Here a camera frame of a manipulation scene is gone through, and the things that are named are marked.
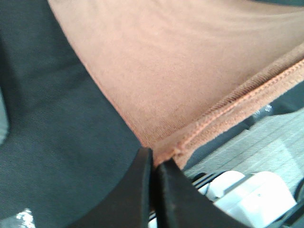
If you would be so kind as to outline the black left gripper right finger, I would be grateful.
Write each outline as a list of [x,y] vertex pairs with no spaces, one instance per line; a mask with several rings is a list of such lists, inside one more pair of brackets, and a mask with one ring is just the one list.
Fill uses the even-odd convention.
[[245,228],[198,192],[174,160],[155,170],[155,211],[159,228]]

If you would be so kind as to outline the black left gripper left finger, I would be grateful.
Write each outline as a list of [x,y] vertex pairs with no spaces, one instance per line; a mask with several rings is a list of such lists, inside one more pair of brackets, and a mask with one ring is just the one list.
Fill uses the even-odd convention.
[[147,228],[152,150],[140,148],[116,187],[69,228]]

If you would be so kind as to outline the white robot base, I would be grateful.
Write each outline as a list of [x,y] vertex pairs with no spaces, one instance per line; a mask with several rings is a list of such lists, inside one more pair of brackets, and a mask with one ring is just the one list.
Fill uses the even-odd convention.
[[[217,208],[246,228],[280,227],[284,224],[283,218],[292,214],[298,205],[283,179],[269,171],[249,175],[224,171],[191,183]],[[158,228],[156,212],[148,226]]]

